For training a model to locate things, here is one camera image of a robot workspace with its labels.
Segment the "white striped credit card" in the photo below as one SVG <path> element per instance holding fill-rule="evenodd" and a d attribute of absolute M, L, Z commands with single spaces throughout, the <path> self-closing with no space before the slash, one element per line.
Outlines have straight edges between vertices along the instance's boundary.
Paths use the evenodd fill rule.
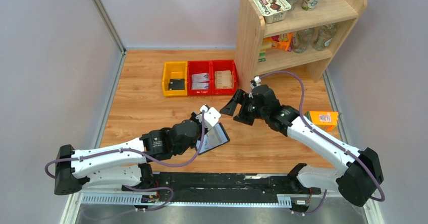
<path fill-rule="evenodd" d="M 210 131 L 204 136 L 204 142 L 200 147 L 201 148 L 200 152 L 209 151 L 220 144 L 221 144 L 221 138 L 219 138 L 215 132 Z"/>

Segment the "red orange cookie box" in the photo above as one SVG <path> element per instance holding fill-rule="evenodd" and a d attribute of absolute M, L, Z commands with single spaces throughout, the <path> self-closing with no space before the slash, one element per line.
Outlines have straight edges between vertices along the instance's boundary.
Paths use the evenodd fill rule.
<path fill-rule="evenodd" d="M 270 37 L 272 48 L 282 50 L 282 51 L 291 51 L 292 50 L 292 38 L 293 33 L 284 33 Z"/>

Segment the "red plastic bin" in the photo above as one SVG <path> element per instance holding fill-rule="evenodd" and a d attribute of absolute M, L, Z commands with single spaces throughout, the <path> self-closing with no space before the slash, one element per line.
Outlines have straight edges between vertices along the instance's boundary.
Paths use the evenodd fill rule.
<path fill-rule="evenodd" d="M 236 70 L 234 60 L 213 60 L 211 62 L 212 62 L 212 67 L 210 69 L 210 72 L 212 73 L 212 79 L 213 79 L 212 93 L 214 95 L 233 95 L 238 88 L 238 76 L 237 76 L 237 70 Z M 216 89 L 215 87 L 215 71 L 224 71 L 224 70 L 229 70 L 232 72 L 233 83 L 234 83 L 232 89 Z"/>
<path fill-rule="evenodd" d="M 210 77 L 210 61 L 188 61 L 187 62 L 187 95 L 188 96 L 203 96 L 212 94 L 212 81 Z M 198 73 L 209 73 L 209 89 L 192 90 L 191 75 Z"/>

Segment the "right red plastic bin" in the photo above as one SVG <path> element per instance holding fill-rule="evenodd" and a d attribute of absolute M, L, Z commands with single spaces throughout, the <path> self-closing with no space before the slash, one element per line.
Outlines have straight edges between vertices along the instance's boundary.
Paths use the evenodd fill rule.
<path fill-rule="evenodd" d="M 213 79 L 212 93 L 214 95 L 233 95 L 238 88 L 238 76 L 237 76 L 237 70 L 236 70 L 234 60 L 213 60 L 211 62 L 212 62 L 212 67 L 210 69 L 210 72 L 212 73 L 212 79 Z M 232 72 L 233 83 L 234 83 L 232 89 L 216 89 L 215 87 L 215 71 L 224 71 L 224 70 L 229 70 Z"/>

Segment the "beige cards stack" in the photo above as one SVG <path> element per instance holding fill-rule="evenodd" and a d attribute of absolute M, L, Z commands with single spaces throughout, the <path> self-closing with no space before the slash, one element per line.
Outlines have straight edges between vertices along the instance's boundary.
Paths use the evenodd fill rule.
<path fill-rule="evenodd" d="M 233 84 L 233 76 L 231 71 L 215 71 L 216 89 L 232 89 Z"/>

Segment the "aluminium frame rail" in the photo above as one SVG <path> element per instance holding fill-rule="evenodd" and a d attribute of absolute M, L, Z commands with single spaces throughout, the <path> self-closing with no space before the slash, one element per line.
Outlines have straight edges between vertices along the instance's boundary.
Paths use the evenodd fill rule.
<path fill-rule="evenodd" d="M 67 0 L 62 143 L 98 147 L 126 48 L 103 0 Z"/>

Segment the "black leather card holder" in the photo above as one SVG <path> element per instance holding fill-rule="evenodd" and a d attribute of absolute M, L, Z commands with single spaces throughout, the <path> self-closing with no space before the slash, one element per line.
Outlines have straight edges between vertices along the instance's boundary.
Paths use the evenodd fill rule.
<path fill-rule="evenodd" d="M 201 144 L 200 140 L 197 141 L 196 150 L 199 152 L 198 155 L 202 155 L 228 142 L 230 142 L 230 137 L 223 127 L 223 124 L 217 123 L 205 134 L 203 144 Z"/>

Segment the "clear glass bottle left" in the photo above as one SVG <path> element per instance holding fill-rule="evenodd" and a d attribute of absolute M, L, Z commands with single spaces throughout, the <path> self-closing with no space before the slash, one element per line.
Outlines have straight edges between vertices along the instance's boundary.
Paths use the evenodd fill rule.
<path fill-rule="evenodd" d="M 295 53 L 305 52 L 311 42 L 314 31 L 314 28 L 307 28 L 296 31 L 292 38 L 292 51 Z"/>

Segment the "yellow green juice carton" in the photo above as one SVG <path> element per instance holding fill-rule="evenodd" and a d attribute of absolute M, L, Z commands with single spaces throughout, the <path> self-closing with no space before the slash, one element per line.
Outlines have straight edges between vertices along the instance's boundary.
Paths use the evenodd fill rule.
<path fill-rule="evenodd" d="M 337 111 L 307 111 L 305 116 L 317 127 L 326 132 L 334 130 L 339 121 L 340 113 Z"/>

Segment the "stacked colourful sponges pack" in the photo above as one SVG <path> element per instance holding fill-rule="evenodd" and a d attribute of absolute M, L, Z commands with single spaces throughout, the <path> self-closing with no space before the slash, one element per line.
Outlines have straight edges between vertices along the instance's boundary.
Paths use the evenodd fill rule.
<path fill-rule="evenodd" d="M 261 44 L 258 61 L 257 61 L 258 63 L 266 61 L 266 51 L 271 48 L 272 48 L 272 42 L 269 39 L 265 38 Z"/>

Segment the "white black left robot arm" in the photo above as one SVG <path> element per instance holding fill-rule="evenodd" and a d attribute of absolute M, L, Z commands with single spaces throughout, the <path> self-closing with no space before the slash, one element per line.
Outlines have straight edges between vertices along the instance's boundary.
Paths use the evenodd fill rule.
<path fill-rule="evenodd" d="M 54 180 L 54 194 L 59 196 L 100 186 L 150 191 L 154 186 L 150 164 L 170 168 L 191 164 L 220 117 L 203 108 L 172 127 L 152 130 L 120 144 L 84 150 L 63 145 L 44 171 Z"/>

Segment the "white cards in bin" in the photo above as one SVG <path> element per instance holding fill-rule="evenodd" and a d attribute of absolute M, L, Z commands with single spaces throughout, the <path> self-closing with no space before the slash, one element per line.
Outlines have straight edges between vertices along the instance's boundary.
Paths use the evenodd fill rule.
<path fill-rule="evenodd" d="M 192 90 L 209 89 L 209 73 L 192 74 L 191 89 Z"/>

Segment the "clear glass bottle right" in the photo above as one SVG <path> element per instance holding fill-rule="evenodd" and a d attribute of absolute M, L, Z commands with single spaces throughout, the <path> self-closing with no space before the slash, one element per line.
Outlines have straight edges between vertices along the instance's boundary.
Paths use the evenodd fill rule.
<path fill-rule="evenodd" d="M 331 23 L 320 26 L 318 34 L 315 37 L 312 47 L 317 51 L 325 50 L 333 40 L 338 30 L 337 23 Z"/>

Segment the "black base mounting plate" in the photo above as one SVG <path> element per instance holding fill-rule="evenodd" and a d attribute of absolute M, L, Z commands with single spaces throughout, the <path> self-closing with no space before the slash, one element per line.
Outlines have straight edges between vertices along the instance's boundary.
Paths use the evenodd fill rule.
<path fill-rule="evenodd" d="M 295 177 L 287 175 L 228 174 L 228 173 L 175 173 L 152 174 L 136 189 L 159 188 L 161 201 L 168 200 L 174 191 L 173 202 L 188 203 L 244 203 L 273 204 L 278 195 L 319 195 L 319 188 L 306 188 Z"/>

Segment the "clear glass bottle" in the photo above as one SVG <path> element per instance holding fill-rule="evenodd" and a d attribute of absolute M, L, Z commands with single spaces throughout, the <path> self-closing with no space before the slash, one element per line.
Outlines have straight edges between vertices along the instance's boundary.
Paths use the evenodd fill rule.
<path fill-rule="evenodd" d="M 292 38 L 292 51 L 295 53 L 305 52 L 311 42 L 314 31 L 314 28 L 307 28 L 296 31 Z"/>
<path fill-rule="evenodd" d="M 333 40 L 338 30 L 337 23 L 331 23 L 320 26 L 318 34 L 315 37 L 312 47 L 317 51 L 325 50 Z"/>

